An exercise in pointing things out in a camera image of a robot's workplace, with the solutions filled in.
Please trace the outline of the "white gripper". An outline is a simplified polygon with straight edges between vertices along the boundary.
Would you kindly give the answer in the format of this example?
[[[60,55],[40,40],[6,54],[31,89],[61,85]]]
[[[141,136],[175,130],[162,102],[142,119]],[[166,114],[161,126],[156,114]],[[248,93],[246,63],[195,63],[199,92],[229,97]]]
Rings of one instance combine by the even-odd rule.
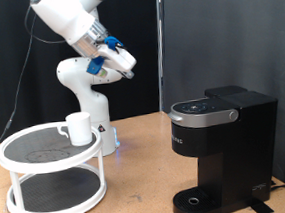
[[[98,49],[101,57],[104,58],[104,66],[113,70],[121,71],[124,78],[130,80],[135,76],[131,69],[136,65],[137,61],[125,49],[117,48],[111,50],[107,45],[101,45]]]

